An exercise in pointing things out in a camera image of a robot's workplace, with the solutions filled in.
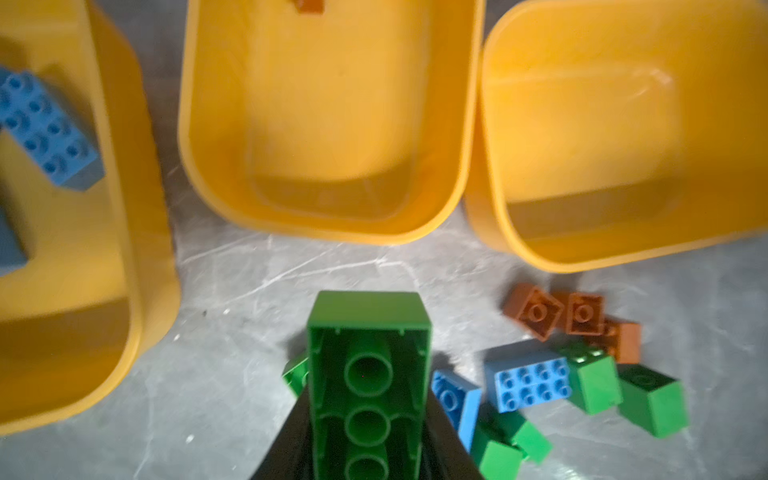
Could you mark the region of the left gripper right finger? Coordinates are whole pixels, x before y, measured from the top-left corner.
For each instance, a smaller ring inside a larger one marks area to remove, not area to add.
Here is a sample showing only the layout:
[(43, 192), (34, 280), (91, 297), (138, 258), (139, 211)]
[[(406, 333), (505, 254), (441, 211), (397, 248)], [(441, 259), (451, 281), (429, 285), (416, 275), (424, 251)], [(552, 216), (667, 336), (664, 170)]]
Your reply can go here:
[(483, 479), (433, 392), (427, 393), (425, 405), (422, 478)]

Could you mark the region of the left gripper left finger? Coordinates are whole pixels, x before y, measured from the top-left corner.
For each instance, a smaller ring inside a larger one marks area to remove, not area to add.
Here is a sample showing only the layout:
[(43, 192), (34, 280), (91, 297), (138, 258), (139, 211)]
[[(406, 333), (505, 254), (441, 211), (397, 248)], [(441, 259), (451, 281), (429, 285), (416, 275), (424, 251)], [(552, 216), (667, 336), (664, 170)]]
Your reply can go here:
[(309, 388), (305, 387), (251, 480), (314, 478)]

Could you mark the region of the green long lego brick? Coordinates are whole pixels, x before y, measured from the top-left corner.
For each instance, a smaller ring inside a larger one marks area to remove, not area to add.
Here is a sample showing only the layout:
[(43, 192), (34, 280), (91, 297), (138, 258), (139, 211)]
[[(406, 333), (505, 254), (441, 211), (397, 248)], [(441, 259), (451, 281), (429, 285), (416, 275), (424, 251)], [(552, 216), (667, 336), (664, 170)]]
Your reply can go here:
[(415, 292), (321, 291), (307, 323), (318, 479), (416, 479), (432, 324)]

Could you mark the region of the blue long lego brick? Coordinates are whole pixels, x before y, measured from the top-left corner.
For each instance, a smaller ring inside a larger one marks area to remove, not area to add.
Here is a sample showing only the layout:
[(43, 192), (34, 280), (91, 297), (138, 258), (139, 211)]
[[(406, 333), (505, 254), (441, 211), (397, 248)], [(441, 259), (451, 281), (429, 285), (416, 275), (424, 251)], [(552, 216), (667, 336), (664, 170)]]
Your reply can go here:
[(4, 210), (1, 210), (0, 237), (0, 276), (3, 277), (23, 268), (28, 262)]

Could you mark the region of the brown lego small brick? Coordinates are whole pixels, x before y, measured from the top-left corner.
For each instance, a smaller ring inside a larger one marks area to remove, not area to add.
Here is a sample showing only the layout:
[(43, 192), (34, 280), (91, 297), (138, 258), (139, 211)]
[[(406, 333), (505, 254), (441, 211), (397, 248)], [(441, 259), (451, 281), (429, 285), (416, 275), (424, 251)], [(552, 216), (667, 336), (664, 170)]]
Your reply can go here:
[(325, 10), (324, 0), (296, 0), (296, 8), (303, 14), (322, 14)]

